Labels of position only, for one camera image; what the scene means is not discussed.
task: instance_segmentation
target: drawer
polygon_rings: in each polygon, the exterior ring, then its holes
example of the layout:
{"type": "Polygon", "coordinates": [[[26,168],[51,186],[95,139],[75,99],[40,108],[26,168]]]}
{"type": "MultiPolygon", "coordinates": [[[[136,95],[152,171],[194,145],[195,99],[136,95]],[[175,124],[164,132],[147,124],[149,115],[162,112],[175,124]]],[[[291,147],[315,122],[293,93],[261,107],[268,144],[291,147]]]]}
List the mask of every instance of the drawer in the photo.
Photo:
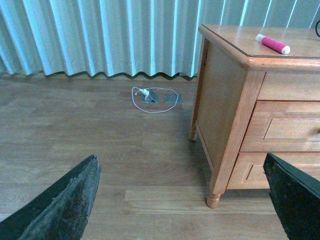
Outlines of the drawer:
{"type": "MultiPolygon", "coordinates": [[[[273,154],[320,180],[320,153],[273,152],[273,154]]],[[[240,153],[227,189],[269,188],[263,169],[266,155],[266,152],[240,153]]]]}
{"type": "Polygon", "coordinates": [[[320,152],[320,102],[258,101],[240,152],[320,152]]]}
{"type": "Polygon", "coordinates": [[[320,101],[318,73],[267,72],[258,100],[320,101]]]}

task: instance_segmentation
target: wooden floor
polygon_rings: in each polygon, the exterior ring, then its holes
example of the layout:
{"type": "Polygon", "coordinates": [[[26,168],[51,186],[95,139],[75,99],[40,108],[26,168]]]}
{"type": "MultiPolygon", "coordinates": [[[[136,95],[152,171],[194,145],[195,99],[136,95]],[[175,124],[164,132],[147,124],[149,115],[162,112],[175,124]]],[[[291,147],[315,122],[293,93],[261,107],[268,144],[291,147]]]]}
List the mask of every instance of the wooden floor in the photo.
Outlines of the wooden floor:
{"type": "MultiPolygon", "coordinates": [[[[284,240],[268,190],[227,191],[206,206],[210,169],[188,141],[196,83],[181,77],[0,76],[0,220],[77,163],[98,156],[102,173],[83,240],[284,240]],[[133,106],[131,88],[176,90],[167,113],[133,106]]],[[[160,103],[140,103],[162,110],[160,103]]]]}

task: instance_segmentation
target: white cable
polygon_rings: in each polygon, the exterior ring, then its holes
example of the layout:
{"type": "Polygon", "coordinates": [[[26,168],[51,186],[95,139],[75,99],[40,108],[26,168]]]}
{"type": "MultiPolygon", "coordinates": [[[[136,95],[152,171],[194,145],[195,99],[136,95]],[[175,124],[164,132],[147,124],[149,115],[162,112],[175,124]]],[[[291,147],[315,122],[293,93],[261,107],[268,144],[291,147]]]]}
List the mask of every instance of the white cable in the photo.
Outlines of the white cable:
{"type": "Polygon", "coordinates": [[[140,109],[141,111],[145,112],[145,113],[148,113],[148,114],[159,114],[159,113],[164,113],[164,112],[167,112],[171,109],[173,109],[176,105],[177,105],[177,102],[178,102],[178,98],[179,98],[179,94],[172,90],[172,89],[167,89],[167,88],[161,88],[161,87],[149,87],[149,88],[145,88],[145,89],[140,89],[136,86],[134,86],[131,90],[131,95],[132,95],[132,102],[133,104],[138,108],[140,109]],[[149,90],[149,89],[161,89],[161,90],[167,90],[167,91],[172,91],[176,94],[176,100],[175,100],[175,103],[172,107],[168,108],[167,110],[163,110],[163,111],[146,111],[144,109],[142,109],[141,107],[137,106],[136,102],[135,102],[135,98],[134,98],[134,95],[137,95],[139,92],[144,92],[144,90],[149,90]]]}

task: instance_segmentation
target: white curtain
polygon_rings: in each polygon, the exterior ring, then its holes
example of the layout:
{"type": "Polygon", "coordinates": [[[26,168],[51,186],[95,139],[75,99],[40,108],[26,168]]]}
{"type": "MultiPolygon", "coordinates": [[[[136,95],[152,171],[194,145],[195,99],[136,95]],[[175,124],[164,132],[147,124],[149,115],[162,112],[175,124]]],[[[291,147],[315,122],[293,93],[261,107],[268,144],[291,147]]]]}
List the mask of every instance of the white curtain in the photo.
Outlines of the white curtain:
{"type": "Polygon", "coordinates": [[[199,25],[310,28],[319,4],[320,0],[0,0],[0,73],[163,72],[191,77],[198,70],[199,25]]]}

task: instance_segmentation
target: black object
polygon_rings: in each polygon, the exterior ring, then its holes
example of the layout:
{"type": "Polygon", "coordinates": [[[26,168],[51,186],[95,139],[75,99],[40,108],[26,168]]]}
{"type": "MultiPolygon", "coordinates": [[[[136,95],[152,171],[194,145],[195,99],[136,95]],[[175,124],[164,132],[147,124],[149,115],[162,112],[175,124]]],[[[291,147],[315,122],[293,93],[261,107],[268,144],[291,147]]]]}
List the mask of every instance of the black object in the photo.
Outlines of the black object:
{"type": "Polygon", "coordinates": [[[268,153],[263,165],[274,209],[290,240],[320,240],[320,181],[268,153]]]}
{"type": "Polygon", "coordinates": [[[316,22],[315,24],[315,34],[320,38],[320,34],[318,33],[318,25],[320,23],[320,20],[316,22]]]}
{"type": "Polygon", "coordinates": [[[0,240],[79,240],[96,198],[100,173],[97,157],[87,157],[0,222],[0,240]]]}

